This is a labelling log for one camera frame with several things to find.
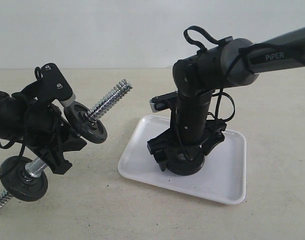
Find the table surface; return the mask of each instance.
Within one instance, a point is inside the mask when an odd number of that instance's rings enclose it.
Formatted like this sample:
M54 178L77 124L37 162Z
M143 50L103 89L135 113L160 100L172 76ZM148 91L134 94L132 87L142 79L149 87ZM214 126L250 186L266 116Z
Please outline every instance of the table surface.
M133 90L102 117L108 139L66 153L65 175L46 169L36 202L12 199L0 210L0 240L305 240L305 68L264 73L227 89L236 104L228 128L247 140L246 198L223 205L123 178L118 161L149 100L176 90L171 69L64 69L77 100L91 107L118 81ZM33 70L0 70L0 90L20 91ZM232 111L223 98L220 117ZM165 110L157 113L169 117ZM19 145L0 149L0 164ZM25 156L34 158L26 150Z

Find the plastic tray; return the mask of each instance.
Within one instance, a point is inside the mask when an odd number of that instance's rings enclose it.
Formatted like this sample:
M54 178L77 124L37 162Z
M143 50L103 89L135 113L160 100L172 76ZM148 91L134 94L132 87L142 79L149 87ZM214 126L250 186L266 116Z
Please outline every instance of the plastic tray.
M170 119L147 115L138 122L118 163L119 173L131 180L199 198L233 205L246 196L246 139L233 130L223 134L224 142L206 156L202 169L181 176L161 171L147 149L147 141L168 129Z

